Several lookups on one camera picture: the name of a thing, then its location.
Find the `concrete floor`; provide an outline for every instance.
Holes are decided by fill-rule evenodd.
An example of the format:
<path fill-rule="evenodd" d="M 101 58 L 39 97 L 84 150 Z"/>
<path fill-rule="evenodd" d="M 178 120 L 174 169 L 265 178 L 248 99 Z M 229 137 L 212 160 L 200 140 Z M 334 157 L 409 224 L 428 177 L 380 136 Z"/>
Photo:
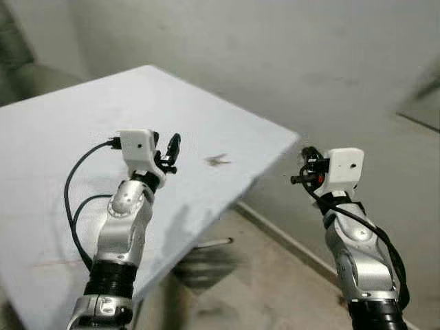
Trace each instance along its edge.
<path fill-rule="evenodd" d="M 135 330 L 351 329 L 340 292 L 231 210 L 139 308 Z M 22 329 L 0 288 L 0 330 Z"/>

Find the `white wall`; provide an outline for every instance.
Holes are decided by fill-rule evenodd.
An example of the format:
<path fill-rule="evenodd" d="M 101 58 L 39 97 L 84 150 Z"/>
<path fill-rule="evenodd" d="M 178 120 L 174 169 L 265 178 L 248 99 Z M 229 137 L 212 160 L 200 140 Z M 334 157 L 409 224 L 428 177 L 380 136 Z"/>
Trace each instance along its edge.
<path fill-rule="evenodd" d="M 76 0 L 88 69 L 152 63 L 320 149 L 366 151 L 358 196 L 406 261 L 407 317 L 439 324 L 439 136 L 394 115 L 440 51 L 438 0 Z M 246 201 L 332 263 L 324 229 L 284 158 Z"/>
<path fill-rule="evenodd" d="M 9 9 L 30 44 L 36 60 L 87 79 L 84 59 L 78 46 L 69 0 L 6 0 Z"/>

